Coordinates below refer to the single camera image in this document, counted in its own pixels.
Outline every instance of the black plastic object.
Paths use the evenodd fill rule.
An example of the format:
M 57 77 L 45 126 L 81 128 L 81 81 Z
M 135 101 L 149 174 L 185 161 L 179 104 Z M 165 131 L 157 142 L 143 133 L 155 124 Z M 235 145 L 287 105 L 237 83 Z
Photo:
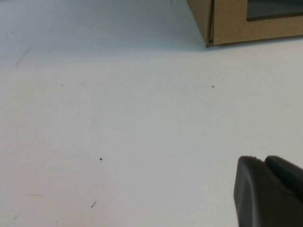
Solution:
M 239 227 L 303 227 L 303 170 L 276 156 L 240 157 L 234 199 Z

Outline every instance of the white table surface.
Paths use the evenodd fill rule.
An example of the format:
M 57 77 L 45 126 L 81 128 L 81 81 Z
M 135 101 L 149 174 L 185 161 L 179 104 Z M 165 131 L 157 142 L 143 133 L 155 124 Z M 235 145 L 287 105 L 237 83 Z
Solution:
M 205 49 L 185 0 L 1 0 L 0 30 L 0 227 L 235 227 L 239 156 L 303 166 L 301 38 Z

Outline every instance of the speck of dirt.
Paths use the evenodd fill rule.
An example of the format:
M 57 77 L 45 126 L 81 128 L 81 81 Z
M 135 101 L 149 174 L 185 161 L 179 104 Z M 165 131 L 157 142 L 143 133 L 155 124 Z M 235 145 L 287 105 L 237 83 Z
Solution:
M 93 203 L 93 205 L 91 205 L 90 208 L 93 208 L 93 207 L 96 205 L 96 203 L 97 203 L 97 201 L 95 201 L 95 202 Z

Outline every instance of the scratch mark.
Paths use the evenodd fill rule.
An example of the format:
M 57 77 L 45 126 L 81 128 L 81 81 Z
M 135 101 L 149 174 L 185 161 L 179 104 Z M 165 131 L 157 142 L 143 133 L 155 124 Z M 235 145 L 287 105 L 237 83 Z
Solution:
M 96 203 L 97 203 L 97 201 L 95 201 L 94 204 L 90 208 L 93 208 L 96 205 Z
M 41 197 L 42 195 L 40 195 L 40 194 L 30 194 L 30 195 L 28 195 L 28 196 L 32 196 L 32 197 Z
M 30 46 L 24 51 L 24 53 L 21 55 L 21 57 L 18 59 L 18 61 L 16 62 L 16 67 L 18 67 L 18 65 L 24 60 L 24 58 L 29 54 L 30 52 Z
M 14 218 L 13 221 L 16 220 L 19 217 L 20 213 L 18 213 Z

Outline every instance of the cardboard box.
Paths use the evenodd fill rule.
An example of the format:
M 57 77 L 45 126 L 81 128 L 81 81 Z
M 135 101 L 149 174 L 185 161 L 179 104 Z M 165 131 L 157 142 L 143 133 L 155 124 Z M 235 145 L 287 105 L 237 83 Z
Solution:
M 206 46 L 303 35 L 303 0 L 187 0 Z

